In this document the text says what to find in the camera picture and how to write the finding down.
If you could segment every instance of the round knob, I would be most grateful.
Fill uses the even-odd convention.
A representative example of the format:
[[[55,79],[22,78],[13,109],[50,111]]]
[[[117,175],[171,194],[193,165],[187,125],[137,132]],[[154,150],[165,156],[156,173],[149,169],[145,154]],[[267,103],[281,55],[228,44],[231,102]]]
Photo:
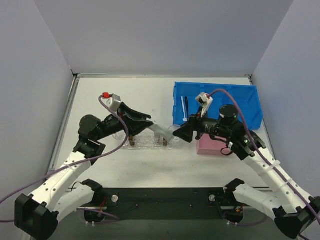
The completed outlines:
[[[238,110],[234,105],[227,104],[220,107],[219,120],[224,126],[231,126],[238,121]]]

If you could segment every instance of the pink box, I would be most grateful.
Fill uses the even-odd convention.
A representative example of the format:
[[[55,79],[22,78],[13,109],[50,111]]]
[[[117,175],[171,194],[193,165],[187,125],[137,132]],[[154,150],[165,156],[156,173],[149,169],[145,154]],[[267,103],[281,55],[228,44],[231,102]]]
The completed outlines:
[[[221,154],[221,149],[225,148],[226,144],[221,141],[214,141],[210,138],[208,134],[204,134],[199,141],[196,143],[196,153],[199,155],[215,155],[223,156]],[[224,154],[230,153],[229,149],[223,150]]]

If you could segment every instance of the white wall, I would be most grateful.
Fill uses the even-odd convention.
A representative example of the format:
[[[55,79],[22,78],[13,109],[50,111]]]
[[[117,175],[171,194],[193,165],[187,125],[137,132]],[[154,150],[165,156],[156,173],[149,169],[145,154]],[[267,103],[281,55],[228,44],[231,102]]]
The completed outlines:
[[[48,169],[73,76],[33,0],[0,1],[0,36],[1,199]],[[14,201],[0,219],[13,219]],[[0,223],[2,240],[20,234]]]
[[[35,0],[74,73],[243,77],[293,0]]]
[[[320,1],[295,0],[253,74],[276,157],[320,195]],[[314,223],[308,236],[319,239]]]

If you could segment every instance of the gray floor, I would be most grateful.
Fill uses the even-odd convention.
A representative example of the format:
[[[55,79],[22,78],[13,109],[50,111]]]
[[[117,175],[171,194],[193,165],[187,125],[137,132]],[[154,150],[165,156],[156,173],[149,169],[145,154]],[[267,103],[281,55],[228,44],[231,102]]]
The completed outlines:
[[[124,220],[117,223],[85,226],[74,212],[58,226],[50,240],[288,240],[268,219],[254,227],[228,226],[225,220]],[[246,210],[244,223],[258,221],[263,215]]]

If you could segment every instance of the blue tray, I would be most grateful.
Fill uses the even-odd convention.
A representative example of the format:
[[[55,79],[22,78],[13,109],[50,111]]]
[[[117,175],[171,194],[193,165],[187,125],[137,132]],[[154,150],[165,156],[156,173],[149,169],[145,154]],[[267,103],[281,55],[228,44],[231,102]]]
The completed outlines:
[[[184,111],[182,107],[181,96],[183,97],[183,100],[187,96],[189,115],[191,115],[195,114],[200,107],[200,104],[196,101],[196,96],[202,92],[210,94],[216,89],[227,90],[233,96],[240,106],[250,130],[257,130],[260,128],[264,115],[261,109],[256,86],[196,82],[175,82],[173,89],[173,124],[182,125],[184,123]],[[233,103],[223,92],[217,92],[212,97],[213,103],[209,108],[208,116],[209,118],[218,119],[220,107],[225,104]]]

